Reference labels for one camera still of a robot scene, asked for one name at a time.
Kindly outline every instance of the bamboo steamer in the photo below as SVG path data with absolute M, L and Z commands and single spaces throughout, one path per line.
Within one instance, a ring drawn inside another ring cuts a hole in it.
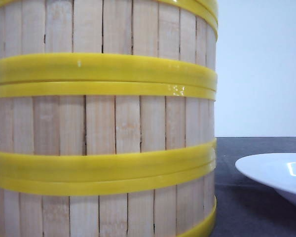
M 0 59 L 49 52 L 133 54 L 215 70 L 215 30 L 154 0 L 16 0 L 0 7 Z M 214 101 L 172 96 L 0 98 L 0 151 L 97 155 L 162 151 L 214 139 Z M 208 217 L 214 172 L 175 186 L 103 196 L 0 188 L 0 237 L 172 237 Z

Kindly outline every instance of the gray table surface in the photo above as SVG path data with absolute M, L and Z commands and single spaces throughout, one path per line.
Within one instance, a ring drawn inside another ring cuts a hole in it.
M 211 237 L 296 237 L 296 207 L 236 168 L 245 156 L 296 153 L 296 137 L 218 138 L 216 226 Z

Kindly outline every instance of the white bowl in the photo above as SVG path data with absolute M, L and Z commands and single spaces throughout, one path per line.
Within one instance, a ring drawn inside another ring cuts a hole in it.
M 243 157 L 236 168 L 247 177 L 273 187 L 296 205 L 296 153 L 271 153 Z

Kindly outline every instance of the white wall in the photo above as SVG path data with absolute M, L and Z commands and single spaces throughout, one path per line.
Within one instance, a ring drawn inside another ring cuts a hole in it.
M 218 0 L 216 136 L 296 136 L 296 0 Z

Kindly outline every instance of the yellow plastic rim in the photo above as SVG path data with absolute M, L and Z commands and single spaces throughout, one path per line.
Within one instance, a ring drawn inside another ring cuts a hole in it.
M 214 207 L 211 213 L 200 224 L 177 237 L 208 237 L 215 226 L 216 209 L 217 199 L 215 197 Z
M 43 95 L 166 95 L 215 99 L 217 74 L 154 57 L 100 53 L 0 59 L 0 98 Z
M 0 0 L 0 7 L 16 0 Z M 202 17 L 216 32 L 218 30 L 218 5 L 216 0 L 156 0 L 171 4 Z
M 38 156 L 0 152 L 0 188 L 53 196 L 138 192 L 184 183 L 216 167 L 216 140 L 167 151 Z

